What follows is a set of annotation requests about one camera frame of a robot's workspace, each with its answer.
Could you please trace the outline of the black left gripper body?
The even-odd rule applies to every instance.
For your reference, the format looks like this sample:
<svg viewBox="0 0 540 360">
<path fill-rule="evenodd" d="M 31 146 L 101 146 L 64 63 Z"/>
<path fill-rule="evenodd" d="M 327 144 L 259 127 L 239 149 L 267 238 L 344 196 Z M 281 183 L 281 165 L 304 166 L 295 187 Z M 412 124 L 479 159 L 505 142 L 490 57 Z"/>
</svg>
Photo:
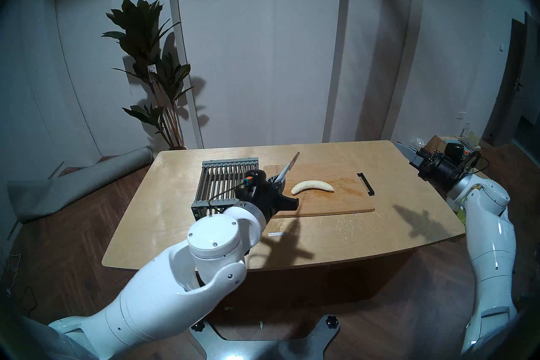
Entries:
<svg viewBox="0 0 540 360">
<path fill-rule="evenodd" d="M 237 187 L 235 197 L 242 202 L 249 202 L 262 212 L 269 221 L 278 212 L 296 212 L 299 209 L 299 199 L 279 194 L 267 180 L 250 180 L 249 184 Z"/>
</svg>

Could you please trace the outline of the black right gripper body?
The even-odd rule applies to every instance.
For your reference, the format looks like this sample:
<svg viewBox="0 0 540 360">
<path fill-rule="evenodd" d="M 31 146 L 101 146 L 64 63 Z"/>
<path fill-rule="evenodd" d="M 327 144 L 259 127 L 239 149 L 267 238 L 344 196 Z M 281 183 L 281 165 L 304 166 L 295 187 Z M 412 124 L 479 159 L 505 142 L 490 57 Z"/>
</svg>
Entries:
<svg viewBox="0 0 540 360">
<path fill-rule="evenodd" d="M 462 176 L 460 163 L 454 165 L 454 161 L 444 153 L 418 151 L 417 155 L 422 158 L 417 168 L 418 177 L 424 181 L 432 181 L 442 190 L 451 190 Z"/>
</svg>

